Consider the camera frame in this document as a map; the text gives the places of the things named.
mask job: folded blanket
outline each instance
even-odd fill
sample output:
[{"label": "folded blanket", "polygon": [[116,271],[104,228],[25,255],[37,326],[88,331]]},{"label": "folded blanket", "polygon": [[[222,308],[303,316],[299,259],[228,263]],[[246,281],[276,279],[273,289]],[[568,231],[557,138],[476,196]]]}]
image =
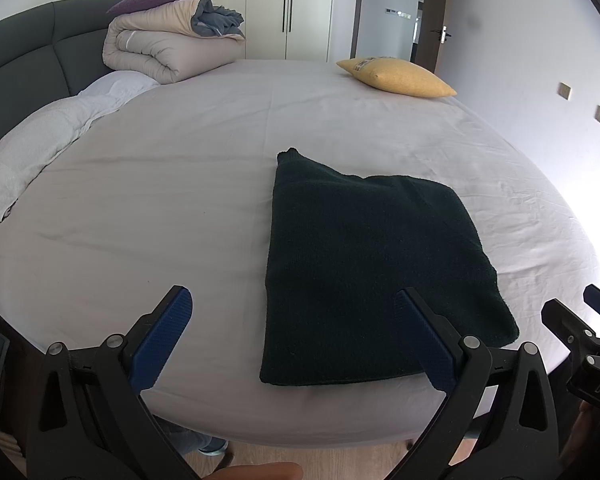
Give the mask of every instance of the folded blanket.
[{"label": "folded blanket", "polygon": [[513,342],[496,271],[453,190],[408,176],[360,178],[278,155],[260,379],[354,383],[422,370],[394,298],[413,286],[461,335]]},{"label": "folded blanket", "polygon": [[109,25],[102,60],[113,70],[175,83],[238,59],[241,22],[239,13],[213,7],[210,0],[178,0],[123,14]]}]

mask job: white bed sheet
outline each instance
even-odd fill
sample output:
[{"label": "white bed sheet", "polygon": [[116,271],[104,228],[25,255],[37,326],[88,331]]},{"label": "white bed sheet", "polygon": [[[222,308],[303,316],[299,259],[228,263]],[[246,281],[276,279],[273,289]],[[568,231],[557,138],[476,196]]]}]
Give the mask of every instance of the white bed sheet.
[{"label": "white bed sheet", "polygon": [[193,318],[143,394],[157,415],[276,446],[416,436],[442,400],[424,375],[314,387],[258,379],[276,154],[291,146],[344,173],[455,189],[520,327],[512,348],[534,341],[549,370],[567,351],[541,324],[545,301],[600,322],[582,303],[598,264],[573,213],[458,101],[381,92],[334,66],[255,60],[148,91],[42,171],[0,224],[0,314],[40,349],[95,346],[184,285]]}]

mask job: wooden floor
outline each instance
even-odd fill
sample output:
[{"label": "wooden floor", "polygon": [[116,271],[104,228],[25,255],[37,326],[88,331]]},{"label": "wooden floor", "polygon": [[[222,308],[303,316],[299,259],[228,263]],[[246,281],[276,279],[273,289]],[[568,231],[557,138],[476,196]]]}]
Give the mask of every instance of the wooden floor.
[{"label": "wooden floor", "polygon": [[[475,441],[464,441],[452,463],[466,458]],[[232,443],[232,465],[296,462],[304,469],[304,480],[382,480],[407,453],[405,442],[384,446],[349,449],[281,449]],[[220,462],[219,457],[206,457],[194,452],[186,456],[187,463],[206,476]]]}]

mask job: dark gray headboard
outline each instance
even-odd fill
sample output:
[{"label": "dark gray headboard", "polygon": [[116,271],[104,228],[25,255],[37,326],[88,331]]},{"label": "dark gray headboard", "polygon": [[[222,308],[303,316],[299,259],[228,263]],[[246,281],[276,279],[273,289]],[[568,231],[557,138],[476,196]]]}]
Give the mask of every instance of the dark gray headboard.
[{"label": "dark gray headboard", "polygon": [[120,0],[61,0],[0,21],[0,139],[29,114],[111,72],[102,45]]}]

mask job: dark green sweater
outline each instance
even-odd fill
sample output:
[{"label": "dark green sweater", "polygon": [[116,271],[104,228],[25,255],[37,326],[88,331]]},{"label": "dark green sweater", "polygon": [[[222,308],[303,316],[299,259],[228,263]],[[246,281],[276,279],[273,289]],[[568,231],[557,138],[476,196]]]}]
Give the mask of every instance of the dark green sweater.
[{"label": "dark green sweater", "polygon": [[373,381],[422,371],[394,323],[413,286],[458,332],[488,346],[518,327],[455,192],[410,176],[342,175],[291,148],[278,155],[260,379]]}]

